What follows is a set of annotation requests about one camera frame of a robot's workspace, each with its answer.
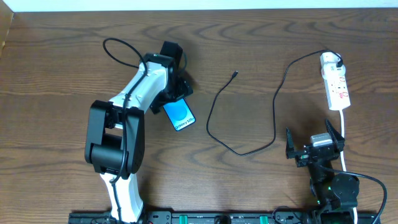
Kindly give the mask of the blue Galaxy smartphone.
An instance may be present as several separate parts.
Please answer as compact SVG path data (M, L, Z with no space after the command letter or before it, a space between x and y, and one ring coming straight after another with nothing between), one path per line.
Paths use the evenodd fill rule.
M163 109L176 131L181 131L196 122L196 118L184 98L163 105Z

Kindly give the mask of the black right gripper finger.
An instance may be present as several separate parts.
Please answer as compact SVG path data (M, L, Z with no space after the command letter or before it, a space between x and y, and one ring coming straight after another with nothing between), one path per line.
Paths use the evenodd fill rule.
M286 128L287 144L285 148L286 158L293 159L295 157L295 147L292 134L289 128Z
M332 126L328 119L325 120L325 126L331 136L335 151L342 152L345 146L345 138Z

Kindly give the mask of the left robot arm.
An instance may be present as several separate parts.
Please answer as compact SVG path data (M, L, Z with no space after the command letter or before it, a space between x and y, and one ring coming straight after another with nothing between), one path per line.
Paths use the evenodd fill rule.
M138 223L143 213L136 174L144 158L145 113L156 114L193 93L181 76L181 61L187 61L185 53L146 54L120 93L90 107L85 161L106 183L116 223Z

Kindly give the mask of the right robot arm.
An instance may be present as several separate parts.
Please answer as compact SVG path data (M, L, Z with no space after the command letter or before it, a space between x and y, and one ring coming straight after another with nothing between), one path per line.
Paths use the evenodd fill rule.
M311 143L300 151L295 149L292 134L286 129L285 154L294 159L297 167L307 167L310 190L318 200L318 207L302 217L304 223L355 223L358 216L359 179L353 175L333 171L331 162L340 158L345 146L344 137L326 120L326 133L311 137Z

